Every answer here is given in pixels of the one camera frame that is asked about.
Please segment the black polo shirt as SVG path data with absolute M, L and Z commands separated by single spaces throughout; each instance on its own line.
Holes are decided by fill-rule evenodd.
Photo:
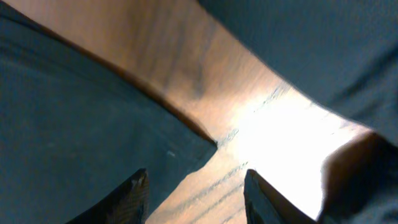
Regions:
M 68 223 L 139 169 L 149 216 L 215 152 L 112 70 L 1 4 L 2 223 Z

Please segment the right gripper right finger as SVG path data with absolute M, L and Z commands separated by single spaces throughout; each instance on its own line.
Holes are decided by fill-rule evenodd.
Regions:
M 244 202 L 248 224 L 316 224 L 290 203 L 255 170 L 244 179 Z

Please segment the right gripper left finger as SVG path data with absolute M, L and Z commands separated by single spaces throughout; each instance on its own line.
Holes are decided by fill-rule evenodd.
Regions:
M 137 170 L 104 199 L 67 224 L 144 224 L 149 209 L 149 177 Z

